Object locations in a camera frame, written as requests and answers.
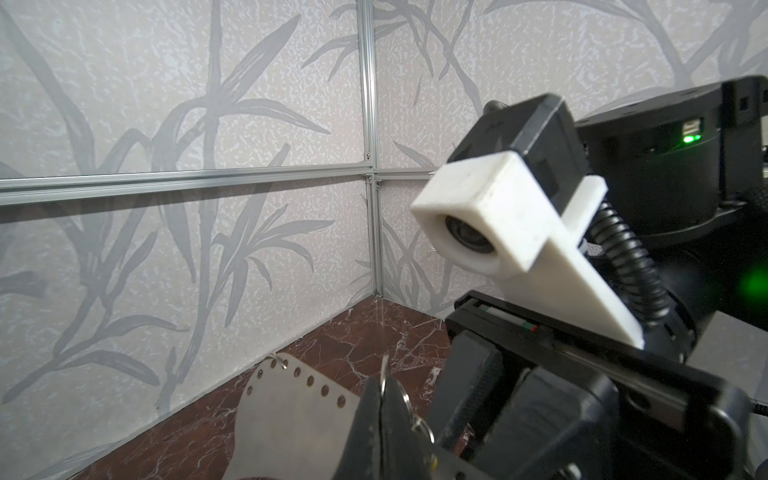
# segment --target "vertical aluminum profile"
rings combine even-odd
[[[379,125],[376,110],[376,44],[373,32],[372,0],[357,0],[357,38],[359,41],[360,85],[362,87],[362,132],[364,161],[373,163],[368,181],[368,234],[371,251],[373,292],[384,294],[382,270],[381,209],[376,168],[379,167]]]

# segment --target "usb port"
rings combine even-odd
[[[701,119],[689,120],[683,124],[683,136],[695,135],[701,132]]]

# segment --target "camera lens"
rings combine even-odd
[[[445,226],[451,235],[458,240],[461,245],[478,253],[491,253],[493,245],[482,233],[472,228],[468,223],[454,217],[445,218]]]

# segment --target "red marble floor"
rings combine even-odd
[[[370,296],[288,345],[288,352],[355,394],[390,373],[405,386],[421,416],[450,350],[439,319]],[[254,369],[242,373],[77,474],[77,480],[219,480],[234,450],[237,404]]]

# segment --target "wall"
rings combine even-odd
[[[341,2],[0,2],[0,174],[362,160]],[[62,477],[371,290],[360,177],[0,209],[0,472]]]
[[[382,167],[444,164],[493,99],[512,104],[551,91],[580,118],[721,78],[768,74],[768,2],[760,0],[375,0],[374,6]],[[415,237],[408,205],[422,185],[382,187],[384,235],[412,247],[399,265],[387,267],[385,255],[392,277],[385,293],[444,316],[449,300],[485,279],[451,268],[423,236]]]

